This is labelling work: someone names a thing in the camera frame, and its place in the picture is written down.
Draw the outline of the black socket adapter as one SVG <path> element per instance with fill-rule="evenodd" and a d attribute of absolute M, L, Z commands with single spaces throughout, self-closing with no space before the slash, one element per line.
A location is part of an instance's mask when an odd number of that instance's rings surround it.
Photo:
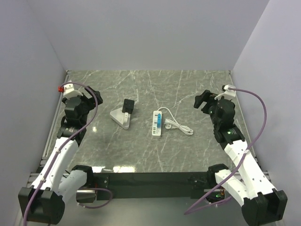
<path fill-rule="evenodd" d="M 124 99 L 122 113 L 132 114 L 134 110 L 135 101 L 132 99 Z"/>

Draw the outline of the blue plug adapter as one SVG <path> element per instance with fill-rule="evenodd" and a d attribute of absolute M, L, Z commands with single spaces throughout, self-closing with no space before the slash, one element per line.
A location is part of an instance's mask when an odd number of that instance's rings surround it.
<path fill-rule="evenodd" d="M 157 128 L 161 128 L 162 125 L 162 114 L 159 113 L 157 117 Z"/>

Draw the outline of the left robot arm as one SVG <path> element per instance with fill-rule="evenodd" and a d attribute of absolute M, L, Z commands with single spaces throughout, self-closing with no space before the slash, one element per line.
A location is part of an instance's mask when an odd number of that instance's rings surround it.
<path fill-rule="evenodd" d="M 44 168 L 29 187 L 21 188 L 18 194 L 23 225 L 38 222 L 56 225 L 63 217 L 65 206 L 79 188 L 93 186 L 93 170 L 89 166 L 76 166 L 67 178 L 64 172 L 80 147 L 87 131 L 90 111 L 95 113 L 103 103 L 99 91 L 84 86 L 91 96 L 87 97 L 74 86 L 75 82 L 66 82 L 58 90 L 63 94 L 65 115 L 57 133 L 55 146 Z"/>

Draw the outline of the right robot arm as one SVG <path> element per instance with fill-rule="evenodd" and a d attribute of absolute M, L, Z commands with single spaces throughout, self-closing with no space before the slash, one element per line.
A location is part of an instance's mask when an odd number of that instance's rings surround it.
<path fill-rule="evenodd" d="M 198 211 L 196 205 L 207 198 L 216 189 L 224 188 L 230 197 L 241 206 L 245 222 L 250 226 L 262 226 L 280 221 L 283 218 L 287 195 L 277 190 L 267 179 L 250 152 L 252 143 L 247 143 L 239 128 L 234 124 L 237 88 L 225 85 L 223 93 L 214 94 L 205 90 L 195 96 L 194 108 L 205 106 L 201 111 L 208 114 L 214 127 L 214 137 L 225 153 L 235 164 L 234 170 L 219 164 L 208 169 L 206 182 L 211 190 L 205 193 L 186 214 Z"/>

